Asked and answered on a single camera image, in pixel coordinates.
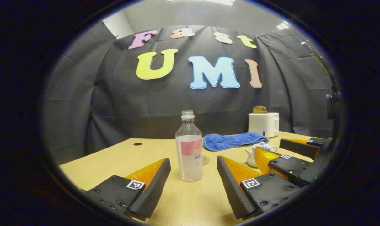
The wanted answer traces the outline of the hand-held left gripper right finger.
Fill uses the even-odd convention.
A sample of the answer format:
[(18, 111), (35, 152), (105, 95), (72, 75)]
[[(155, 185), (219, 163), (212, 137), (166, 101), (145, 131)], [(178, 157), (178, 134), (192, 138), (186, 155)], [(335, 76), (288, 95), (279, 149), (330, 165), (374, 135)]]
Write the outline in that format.
[(301, 189), (277, 173), (261, 174), (224, 156), (217, 157), (217, 170), (236, 219), (268, 212)]

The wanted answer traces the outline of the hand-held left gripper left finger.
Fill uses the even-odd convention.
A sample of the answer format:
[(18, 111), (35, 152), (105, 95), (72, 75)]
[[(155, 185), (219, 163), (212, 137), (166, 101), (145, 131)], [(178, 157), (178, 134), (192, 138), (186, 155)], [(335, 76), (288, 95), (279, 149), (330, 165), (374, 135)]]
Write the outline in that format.
[(145, 221), (151, 218), (170, 172), (170, 159), (163, 158), (128, 176), (112, 175), (82, 193), (105, 209)]

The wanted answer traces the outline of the white teacup blue print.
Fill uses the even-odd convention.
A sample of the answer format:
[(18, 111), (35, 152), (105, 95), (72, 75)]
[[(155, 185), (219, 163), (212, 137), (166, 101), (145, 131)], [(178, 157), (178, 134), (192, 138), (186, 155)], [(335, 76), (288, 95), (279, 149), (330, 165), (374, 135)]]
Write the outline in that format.
[[(269, 151), (269, 152), (272, 152), (272, 153), (277, 153), (278, 148), (276, 146), (271, 146), (271, 149), (270, 150), (266, 150), (266, 151)], [(251, 166), (251, 167), (257, 168), (256, 161), (254, 159), (256, 150), (253, 150), (253, 149), (247, 150), (246, 149), (245, 152), (248, 154), (248, 157), (247, 157), (247, 160), (246, 160), (247, 164), (249, 166)]]

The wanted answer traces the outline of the clear water bottle pink label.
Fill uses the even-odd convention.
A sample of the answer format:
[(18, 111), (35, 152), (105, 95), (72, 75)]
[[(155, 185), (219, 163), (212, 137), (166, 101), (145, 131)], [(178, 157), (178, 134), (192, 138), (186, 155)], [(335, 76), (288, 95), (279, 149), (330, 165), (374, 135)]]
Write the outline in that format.
[(183, 181), (194, 183), (202, 179), (202, 133), (194, 124), (194, 112), (182, 111), (182, 124), (175, 133), (179, 173)]

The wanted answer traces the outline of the white toaster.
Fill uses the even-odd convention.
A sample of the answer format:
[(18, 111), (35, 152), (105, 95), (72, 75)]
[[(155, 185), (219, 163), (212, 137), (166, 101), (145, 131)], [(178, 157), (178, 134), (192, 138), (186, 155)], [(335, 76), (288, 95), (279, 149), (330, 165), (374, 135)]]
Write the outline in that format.
[(250, 113), (248, 132), (254, 132), (267, 138), (279, 134), (279, 113)]

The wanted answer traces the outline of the blue towel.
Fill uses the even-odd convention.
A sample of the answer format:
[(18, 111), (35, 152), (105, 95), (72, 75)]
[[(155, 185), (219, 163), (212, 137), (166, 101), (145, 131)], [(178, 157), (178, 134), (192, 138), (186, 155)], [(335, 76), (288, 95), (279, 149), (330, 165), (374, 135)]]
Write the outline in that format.
[(255, 132), (246, 132), (235, 135), (207, 134), (203, 138), (203, 146), (206, 150), (222, 151), (241, 146), (250, 146), (260, 142), (269, 142), (269, 138)]

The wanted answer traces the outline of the black backdrop cloth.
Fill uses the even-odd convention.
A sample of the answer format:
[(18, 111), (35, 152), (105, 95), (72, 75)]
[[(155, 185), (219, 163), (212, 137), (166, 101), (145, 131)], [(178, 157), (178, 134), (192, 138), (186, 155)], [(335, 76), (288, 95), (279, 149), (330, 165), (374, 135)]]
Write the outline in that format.
[(86, 32), (50, 73), (43, 99), (45, 146), (58, 165), (129, 138), (173, 139), (192, 110), (203, 135), (247, 132), (253, 107), (279, 113), (279, 130), (328, 138), (330, 60), (296, 29), (254, 36), (206, 25), (156, 28), (91, 40)]

